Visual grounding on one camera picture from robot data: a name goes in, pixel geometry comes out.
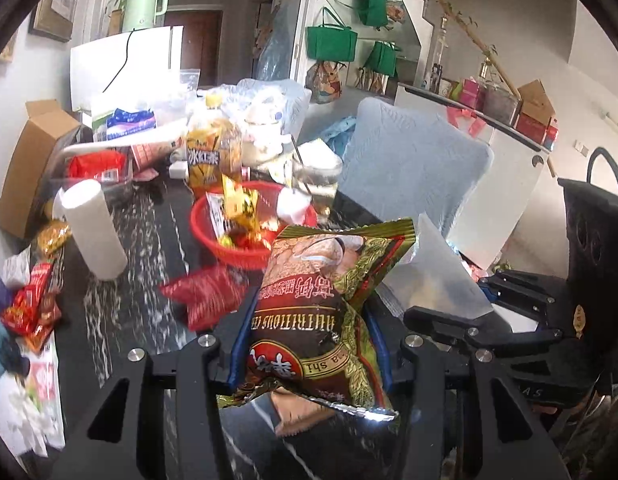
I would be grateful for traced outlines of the white cartoon figurine jar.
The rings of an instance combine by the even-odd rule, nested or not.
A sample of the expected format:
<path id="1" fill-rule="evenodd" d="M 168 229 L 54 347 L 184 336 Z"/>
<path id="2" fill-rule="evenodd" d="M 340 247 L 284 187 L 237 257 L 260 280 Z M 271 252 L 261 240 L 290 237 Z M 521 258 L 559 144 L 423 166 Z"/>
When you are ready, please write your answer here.
<path id="1" fill-rule="evenodd" d="M 237 125 L 242 133 L 244 166 L 256 167 L 283 153 L 287 135 L 281 112 L 247 116 L 239 119 Z"/>

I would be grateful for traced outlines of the clear plastic container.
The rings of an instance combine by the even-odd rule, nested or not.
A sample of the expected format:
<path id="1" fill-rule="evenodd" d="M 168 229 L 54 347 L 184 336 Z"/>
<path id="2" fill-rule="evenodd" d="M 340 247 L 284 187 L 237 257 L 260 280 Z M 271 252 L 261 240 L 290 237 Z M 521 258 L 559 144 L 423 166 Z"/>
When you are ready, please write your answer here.
<path id="1" fill-rule="evenodd" d="M 49 200 L 59 190 L 84 180 L 95 180 L 102 187 L 109 206 L 129 200 L 133 193 L 133 159 L 130 148 L 104 148 L 90 153 L 60 153 L 47 170 L 41 197 Z"/>

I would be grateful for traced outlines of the green brown nut snack bag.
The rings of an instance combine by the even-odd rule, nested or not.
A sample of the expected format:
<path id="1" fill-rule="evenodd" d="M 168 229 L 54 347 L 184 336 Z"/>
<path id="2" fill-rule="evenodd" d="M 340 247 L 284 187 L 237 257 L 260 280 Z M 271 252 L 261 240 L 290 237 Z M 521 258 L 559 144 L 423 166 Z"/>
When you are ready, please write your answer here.
<path id="1" fill-rule="evenodd" d="M 394 420 L 362 308 L 415 241 L 409 218 L 345 231 L 285 228 L 249 317 L 245 376 L 219 396 L 220 408 L 283 387 L 325 408 Z"/>

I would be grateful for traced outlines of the white foam sheet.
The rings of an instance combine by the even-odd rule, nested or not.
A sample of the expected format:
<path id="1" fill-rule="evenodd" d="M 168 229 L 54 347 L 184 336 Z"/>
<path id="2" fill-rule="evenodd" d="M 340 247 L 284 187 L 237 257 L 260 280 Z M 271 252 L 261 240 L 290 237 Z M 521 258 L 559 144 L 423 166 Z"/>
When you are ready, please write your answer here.
<path id="1" fill-rule="evenodd" d="M 131 136 L 120 136 L 120 138 L 109 141 L 72 144 L 60 150 L 55 157 L 66 159 L 114 148 L 130 148 L 139 164 L 146 162 L 149 164 L 179 148 L 184 136 L 183 130 L 160 127 L 134 133 Z"/>

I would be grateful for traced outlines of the large green tote bag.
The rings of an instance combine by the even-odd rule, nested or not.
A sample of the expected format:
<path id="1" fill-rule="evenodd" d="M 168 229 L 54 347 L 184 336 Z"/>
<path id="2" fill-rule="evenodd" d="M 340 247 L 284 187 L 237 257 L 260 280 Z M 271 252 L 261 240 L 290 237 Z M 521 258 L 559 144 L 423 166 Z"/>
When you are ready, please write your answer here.
<path id="1" fill-rule="evenodd" d="M 322 23 L 307 28 L 307 57 L 320 62 L 352 62 L 358 34 L 325 6 L 320 14 Z"/>

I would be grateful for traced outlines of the cardboard box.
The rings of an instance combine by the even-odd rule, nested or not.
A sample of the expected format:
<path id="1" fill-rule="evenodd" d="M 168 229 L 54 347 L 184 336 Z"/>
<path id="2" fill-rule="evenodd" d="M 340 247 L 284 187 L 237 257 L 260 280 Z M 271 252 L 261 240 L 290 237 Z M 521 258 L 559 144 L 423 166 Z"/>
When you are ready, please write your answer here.
<path id="1" fill-rule="evenodd" d="M 20 240 L 31 232 L 44 181 L 57 154 L 74 140 L 81 127 L 57 100 L 29 101 L 26 110 L 27 122 L 10 159 L 0 196 L 0 229 Z"/>

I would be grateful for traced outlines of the lower green tote bag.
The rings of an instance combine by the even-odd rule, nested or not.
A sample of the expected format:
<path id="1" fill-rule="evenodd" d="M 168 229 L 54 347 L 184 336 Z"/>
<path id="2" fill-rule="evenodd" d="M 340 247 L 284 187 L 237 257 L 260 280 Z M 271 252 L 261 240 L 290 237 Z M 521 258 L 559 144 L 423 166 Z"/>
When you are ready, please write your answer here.
<path id="1" fill-rule="evenodd" d="M 384 41 L 375 41 L 374 46 L 365 60 L 363 67 L 388 77 L 397 74 L 397 52 L 394 44 Z"/>

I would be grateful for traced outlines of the upper green tote bag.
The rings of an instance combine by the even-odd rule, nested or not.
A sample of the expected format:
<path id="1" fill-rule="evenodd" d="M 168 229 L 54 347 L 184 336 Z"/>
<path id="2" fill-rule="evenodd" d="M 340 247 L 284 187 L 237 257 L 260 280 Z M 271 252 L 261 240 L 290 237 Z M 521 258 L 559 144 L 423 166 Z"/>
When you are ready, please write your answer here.
<path id="1" fill-rule="evenodd" d="M 387 0 L 335 0 L 354 10 L 362 25 L 382 28 L 388 25 Z"/>

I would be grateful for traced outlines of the white plastic bags pile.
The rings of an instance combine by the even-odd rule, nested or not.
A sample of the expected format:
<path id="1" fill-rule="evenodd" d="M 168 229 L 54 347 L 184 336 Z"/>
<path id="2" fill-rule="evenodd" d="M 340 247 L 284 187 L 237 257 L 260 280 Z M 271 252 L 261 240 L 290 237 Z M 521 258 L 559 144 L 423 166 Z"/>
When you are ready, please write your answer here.
<path id="1" fill-rule="evenodd" d="M 197 95 L 204 99 L 217 96 L 221 112 L 242 126 L 278 124 L 283 136 L 294 140 L 303 128 L 311 98 L 311 92 L 292 79 L 245 78 L 237 84 L 198 90 Z"/>

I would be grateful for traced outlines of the patterned hanging bag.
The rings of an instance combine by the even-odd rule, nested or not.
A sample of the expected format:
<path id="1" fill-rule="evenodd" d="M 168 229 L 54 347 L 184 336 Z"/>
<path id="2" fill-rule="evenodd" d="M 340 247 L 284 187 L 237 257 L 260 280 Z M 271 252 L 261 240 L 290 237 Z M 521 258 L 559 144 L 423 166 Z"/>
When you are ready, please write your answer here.
<path id="1" fill-rule="evenodd" d="M 341 97 L 341 78 L 339 75 L 345 63 L 317 61 L 307 71 L 306 88 L 311 91 L 311 102 L 329 104 Z"/>

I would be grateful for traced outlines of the white mini fridge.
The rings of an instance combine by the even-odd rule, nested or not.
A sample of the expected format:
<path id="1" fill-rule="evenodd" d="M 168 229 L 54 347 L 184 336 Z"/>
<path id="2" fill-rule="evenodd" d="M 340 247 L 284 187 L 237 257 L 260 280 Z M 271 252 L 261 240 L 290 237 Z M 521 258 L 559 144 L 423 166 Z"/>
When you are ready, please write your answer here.
<path id="1" fill-rule="evenodd" d="M 94 112 L 100 99 L 153 82 L 179 70 L 184 28 L 164 26 L 80 44 L 69 53 L 70 103 L 74 112 Z"/>

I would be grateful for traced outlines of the dark red snack packet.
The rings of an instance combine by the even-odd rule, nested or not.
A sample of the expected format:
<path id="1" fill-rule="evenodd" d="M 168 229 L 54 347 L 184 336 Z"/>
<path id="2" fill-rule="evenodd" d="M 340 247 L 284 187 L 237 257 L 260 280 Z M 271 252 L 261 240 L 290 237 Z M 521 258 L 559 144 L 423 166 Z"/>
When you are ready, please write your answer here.
<path id="1" fill-rule="evenodd" d="M 187 308 L 191 332 L 211 330 L 225 315 L 239 310 L 247 289 L 248 276 L 224 264 L 205 266 L 159 286 L 160 292 Z"/>

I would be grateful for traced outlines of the green electric kettle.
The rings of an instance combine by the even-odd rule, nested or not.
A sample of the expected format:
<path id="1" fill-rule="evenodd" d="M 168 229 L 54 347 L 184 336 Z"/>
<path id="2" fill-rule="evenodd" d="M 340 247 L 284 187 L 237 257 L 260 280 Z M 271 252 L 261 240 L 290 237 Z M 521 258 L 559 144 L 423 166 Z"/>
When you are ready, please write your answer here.
<path id="1" fill-rule="evenodd" d="M 167 12 L 168 0 L 121 0 L 122 32 L 153 28 Z"/>

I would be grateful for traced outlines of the red plastic basket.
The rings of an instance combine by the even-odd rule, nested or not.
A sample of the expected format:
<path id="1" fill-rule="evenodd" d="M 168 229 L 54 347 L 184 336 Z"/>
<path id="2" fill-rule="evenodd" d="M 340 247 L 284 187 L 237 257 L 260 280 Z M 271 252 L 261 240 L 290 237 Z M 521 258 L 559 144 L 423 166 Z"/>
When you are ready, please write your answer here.
<path id="1" fill-rule="evenodd" d="M 258 222 L 273 220 L 277 212 L 277 199 L 283 190 L 283 185 L 267 181 L 246 181 L 243 189 L 258 192 Z M 284 226 L 273 231 L 265 231 L 264 240 L 255 240 L 247 233 L 237 233 L 230 230 L 220 233 L 224 214 L 212 212 L 210 200 L 222 198 L 222 186 L 204 193 L 195 200 L 190 211 L 191 232 L 199 244 L 206 247 L 220 262 L 243 270 L 260 270 L 267 265 L 270 255 L 268 243 L 274 235 L 279 234 Z"/>

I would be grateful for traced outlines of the iced tea bottle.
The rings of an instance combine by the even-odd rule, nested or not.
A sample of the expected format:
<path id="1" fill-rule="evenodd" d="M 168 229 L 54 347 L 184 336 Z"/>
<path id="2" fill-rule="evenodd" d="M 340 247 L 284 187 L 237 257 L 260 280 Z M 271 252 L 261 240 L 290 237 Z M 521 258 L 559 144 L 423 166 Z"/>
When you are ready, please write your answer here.
<path id="1" fill-rule="evenodd" d="M 243 136 L 221 104 L 219 92 L 206 93 L 187 124 L 187 185 L 196 198 L 221 186 L 223 176 L 241 180 Z"/>

